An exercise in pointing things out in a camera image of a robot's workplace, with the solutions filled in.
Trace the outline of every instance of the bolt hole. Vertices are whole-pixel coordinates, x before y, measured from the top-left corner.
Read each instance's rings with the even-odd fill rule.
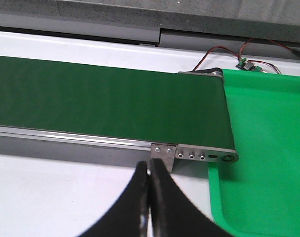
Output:
[[[230,162],[230,161],[233,161],[234,160],[234,157],[231,156],[231,155],[226,155],[222,158],[223,161],[225,162]]]

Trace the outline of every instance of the screw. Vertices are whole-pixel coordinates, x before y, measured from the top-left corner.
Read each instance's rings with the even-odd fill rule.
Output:
[[[194,152],[190,152],[190,153],[189,153],[189,158],[190,158],[190,159],[195,158],[195,153],[194,153]]]

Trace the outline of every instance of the gray countertop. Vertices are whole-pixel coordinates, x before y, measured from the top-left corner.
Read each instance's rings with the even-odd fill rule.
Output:
[[[300,42],[300,0],[1,0],[0,11]]]

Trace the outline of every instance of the metal bracket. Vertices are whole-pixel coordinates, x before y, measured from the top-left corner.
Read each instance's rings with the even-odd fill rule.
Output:
[[[234,163],[239,159],[239,156],[235,150],[231,149],[178,144],[175,158],[217,163]]]
[[[223,71],[221,68],[210,68],[203,70],[195,70],[190,72],[178,72],[182,74],[192,74],[192,75],[202,75],[202,76],[213,76],[217,78],[221,78],[224,83]]]
[[[176,153],[176,145],[151,144],[151,158],[160,158],[165,164],[166,169],[171,173]]]

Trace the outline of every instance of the red wire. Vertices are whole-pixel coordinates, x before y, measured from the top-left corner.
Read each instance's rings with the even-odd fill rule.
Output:
[[[285,49],[288,49],[288,50],[290,50],[290,51],[293,51],[293,49],[287,47],[286,45],[283,45],[283,44],[281,44],[281,43],[278,43],[278,42],[276,42],[276,41],[274,41],[274,40],[272,40],[272,39],[269,39],[269,41],[271,41],[272,43],[274,43],[274,44],[276,44],[276,45],[279,45],[279,46],[281,46],[281,47],[283,47],[283,48],[285,48]]]
[[[236,54],[235,52],[231,51],[231,50],[228,49],[227,47],[224,47],[224,46],[221,46],[221,45],[215,46],[215,47],[212,47],[211,49],[209,49],[209,50],[207,51],[207,53],[204,55],[204,57],[203,57],[203,58],[199,61],[199,63],[194,67],[193,71],[197,70],[197,68],[201,65],[201,63],[205,60],[205,58],[206,58],[206,57],[207,57],[214,49],[216,49],[216,48],[222,48],[222,49],[224,49],[224,50],[230,52],[230,53],[233,54],[234,56],[236,56],[236,57],[238,58],[238,60],[241,59],[241,57],[240,57],[238,54]]]
[[[250,38],[250,39],[248,39],[247,41],[244,42],[244,44],[243,44],[242,47],[240,48],[240,51],[239,51],[239,57],[241,57],[242,51],[243,51],[243,49],[245,48],[245,46],[246,46],[250,41],[252,41],[252,40],[254,40],[254,39],[255,39],[255,38]],[[287,47],[286,45],[283,45],[283,44],[281,44],[281,43],[278,43],[278,42],[276,42],[276,41],[274,41],[274,40],[272,40],[272,39],[267,39],[267,40],[270,41],[270,42],[272,42],[272,43],[274,43],[274,44],[276,44],[276,45],[278,45],[278,46],[281,46],[281,47],[283,47],[283,48],[285,48],[285,49],[288,49],[288,50],[290,50],[290,51],[293,51],[291,48]]]

